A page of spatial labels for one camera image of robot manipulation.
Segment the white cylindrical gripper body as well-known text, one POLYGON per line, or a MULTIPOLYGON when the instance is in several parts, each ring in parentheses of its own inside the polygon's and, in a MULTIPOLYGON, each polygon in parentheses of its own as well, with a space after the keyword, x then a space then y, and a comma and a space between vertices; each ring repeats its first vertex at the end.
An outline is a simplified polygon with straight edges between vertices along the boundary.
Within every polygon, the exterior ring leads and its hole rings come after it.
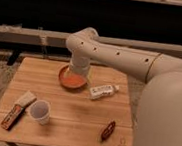
POLYGON ((90 69, 90 61, 87 58, 77 55, 71 56, 69 69, 77 75, 83 75, 86 77, 90 69))

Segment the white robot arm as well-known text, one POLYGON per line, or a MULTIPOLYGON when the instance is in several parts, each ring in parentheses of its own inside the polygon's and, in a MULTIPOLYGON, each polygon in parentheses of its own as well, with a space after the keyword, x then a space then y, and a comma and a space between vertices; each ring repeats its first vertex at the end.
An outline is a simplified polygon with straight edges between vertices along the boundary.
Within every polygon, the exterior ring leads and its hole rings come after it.
POLYGON ((182 59, 103 44, 98 35, 89 27, 67 37, 70 69, 85 75, 92 59, 143 81, 132 146, 182 146, 182 59))

